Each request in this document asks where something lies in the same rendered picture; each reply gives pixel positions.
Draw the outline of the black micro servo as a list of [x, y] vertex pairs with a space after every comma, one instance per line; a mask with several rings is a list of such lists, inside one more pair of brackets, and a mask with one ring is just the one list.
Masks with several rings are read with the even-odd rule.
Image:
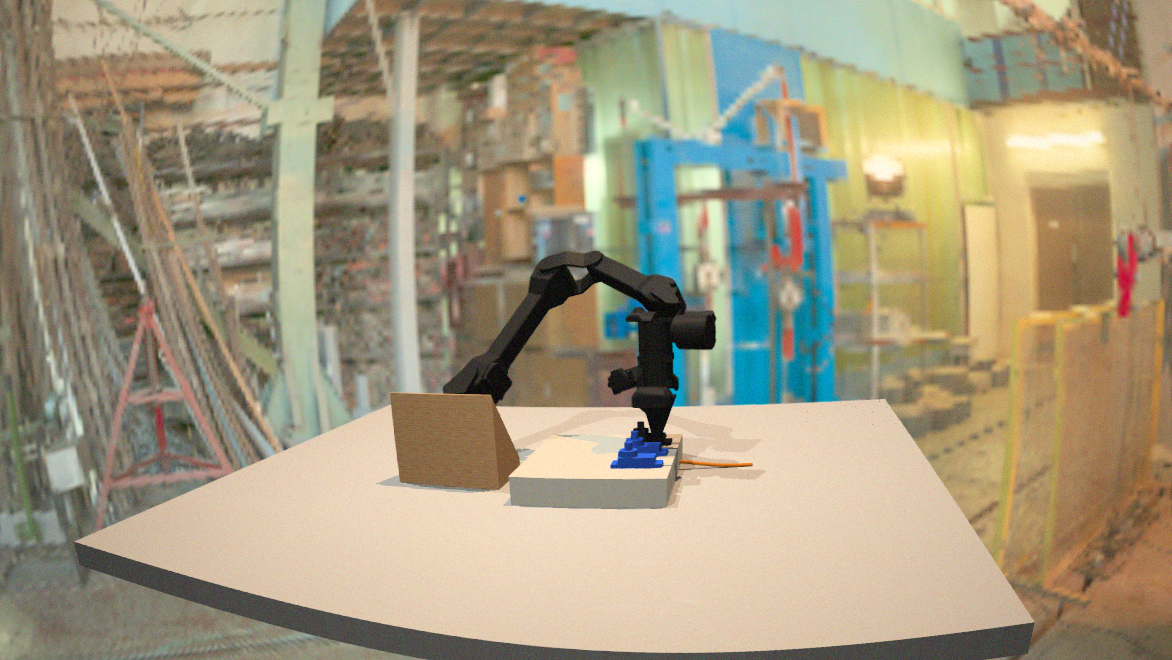
[[[652, 440], [652, 436], [650, 436], [650, 433], [649, 433], [649, 428], [643, 427], [643, 421], [638, 421], [638, 428], [633, 428], [633, 431], [638, 431], [639, 437], [643, 438], [643, 442], [655, 442], [655, 441]], [[661, 445], [672, 445], [672, 438], [666, 438], [666, 433], [662, 433], [661, 438], [657, 442], [661, 442]], [[702, 462], [696, 462], [696, 461], [690, 461], [690, 460], [689, 461], [679, 460], [679, 464], [681, 464], [681, 463], [691, 464], [691, 465], [699, 465], [699, 467], [700, 465], [704, 465], [704, 467], [752, 467], [752, 463], [740, 463], [740, 464], [723, 463], [723, 464], [717, 464], [717, 463], [709, 463], [709, 462], [702, 463]]]

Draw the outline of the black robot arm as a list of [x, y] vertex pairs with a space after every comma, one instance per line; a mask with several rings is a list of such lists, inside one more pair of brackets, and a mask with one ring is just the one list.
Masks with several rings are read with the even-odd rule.
[[[588, 274], [575, 280], [567, 266], [587, 268]], [[443, 394], [491, 395], [495, 404], [503, 401], [512, 380], [510, 366], [519, 355], [548, 309], [563, 305], [568, 297], [582, 294], [594, 283], [631, 295], [643, 305], [633, 309], [627, 322], [638, 322], [640, 351], [667, 351], [676, 343], [682, 351], [713, 351], [716, 343], [716, 315], [713, 309], [684, 311], [686, 304], [677, 283], [665, 275], [643, 275], [614, 261], [600, 251], [563, 252], [541, 259], [529, 279], [529, 293], [513, 317], [488, 349], [471, 358], [454, 379], [443, 386]], [[612, 370], [608, 387], [614, 395], [645, 387], [643, 365]]]

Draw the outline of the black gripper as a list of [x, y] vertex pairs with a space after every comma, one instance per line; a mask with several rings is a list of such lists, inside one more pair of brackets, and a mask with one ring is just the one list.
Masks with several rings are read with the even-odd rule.
[[657, 442], [672, 411], [677, 392], [677, 375], [673, 373], [673, 348], [667, 351], [640, 351], [638, 362], [643, 365], [645, 387], [632, 395], [632, 408], [639, 408], [648, 419], [652, 440]]

